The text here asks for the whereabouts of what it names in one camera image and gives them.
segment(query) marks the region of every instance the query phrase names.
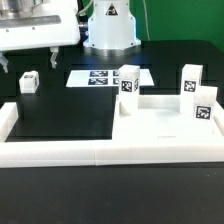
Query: white tray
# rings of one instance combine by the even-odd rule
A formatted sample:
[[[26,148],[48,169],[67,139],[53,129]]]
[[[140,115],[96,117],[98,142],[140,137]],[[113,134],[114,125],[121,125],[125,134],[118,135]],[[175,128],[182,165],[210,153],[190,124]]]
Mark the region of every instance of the white tray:
[[[140,96],[139,113],[132,117],[122,117],[117,98],[112,140],[2,141],[0,167],[224,162],[222,107],[216,103],[211,129],[202,130],[196,124],[188,127],[188,130],[192,130],[192,127],[198,130],[199,134],[195,135],[181,128],[183,124],[186,125],[186,120],[180,116],[178,105],[179,96]],[[0,110],[0,120],[8,126],[2,126],[5,130],[3,140],[16,122],[18,114],[16,104],[8,107],[8,113],[5,113],[4,108]]]
[[[180,113],[180,98],[176,95],[139,96],[138,110],[132,116],[120,113],[117,96],[113,139],[147,140],[151,138],[192,138],[223,137],[224,117],[220,117],[222,108],[215,107],[214,120],[193,119]]]

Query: white robot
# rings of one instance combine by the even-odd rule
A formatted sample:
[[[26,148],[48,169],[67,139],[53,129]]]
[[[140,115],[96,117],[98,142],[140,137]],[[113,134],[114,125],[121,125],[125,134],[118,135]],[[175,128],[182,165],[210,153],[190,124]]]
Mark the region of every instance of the white robot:
[[[129,0],[94,0],[84,51],[103,56],[127,55],[140,49]]]
[[[58,47],[80,40],[76,0],[0,0],[0,64],[4,51],[50,47],[56,67]]]

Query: green background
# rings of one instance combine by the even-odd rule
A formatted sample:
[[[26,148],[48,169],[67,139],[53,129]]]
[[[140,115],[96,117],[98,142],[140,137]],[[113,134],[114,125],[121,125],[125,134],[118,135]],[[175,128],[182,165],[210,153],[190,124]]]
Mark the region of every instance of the green background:
[[[224,52],[224,0],[145,1],[151,40],[207,40]],[[143,1],[130,0],[130,11],[137,37],[147,40]]]

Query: black surface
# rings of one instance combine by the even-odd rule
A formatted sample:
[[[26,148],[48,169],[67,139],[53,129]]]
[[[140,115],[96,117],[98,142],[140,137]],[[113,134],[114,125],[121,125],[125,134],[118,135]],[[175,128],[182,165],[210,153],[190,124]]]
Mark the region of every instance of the black surface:
[[[141,53],[114,59],[65,47],[55,71],[47,49],[7,56],[11,73],[0,72],[0,104],[18,103],[12,141],[111,137],[116,88],[67,89],[71,69],[137,64],[156,84],[142,94],[178,94],[184,64],[203,64],[202,83],[218,86],[224,105],[224,55],[204,41],[144,43]],[[18,79],[29,70],[40,73],[40,88],[21,96]],[[222,224],[223,197],[223,163],[0,169],[0,224]]]
[[[117,88],[65,88],[71,70],[140,65],[150,69],[155,82],[154,87],[141,88],[141,94],[179,94],[183,66],[201,64],[202,84],[217,86],[217,100],[224,105],[224,54],[205,41],[146,42],[140,53],[114,58],[84,54],[80,46],[63,47],[56,70],[48,66],[48,49],[7,56],[12,71],[0,73],[0,103],[16,100],[20,115],[7,141],[111,139]],[[21,95],[18,80],[30,70],[39,72],[39,90]]]
[[[219,166],[1,169],[0,223],[222,224]]]

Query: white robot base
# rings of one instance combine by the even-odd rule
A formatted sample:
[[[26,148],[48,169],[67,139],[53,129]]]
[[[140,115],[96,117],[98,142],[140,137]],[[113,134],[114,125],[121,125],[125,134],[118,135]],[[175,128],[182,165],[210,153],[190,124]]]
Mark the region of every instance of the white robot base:
[[[88,21],[89,38],[84,51],[102,56],[122,56],[137,52],[136,21],[129,0],[94,0],[94,12]]]

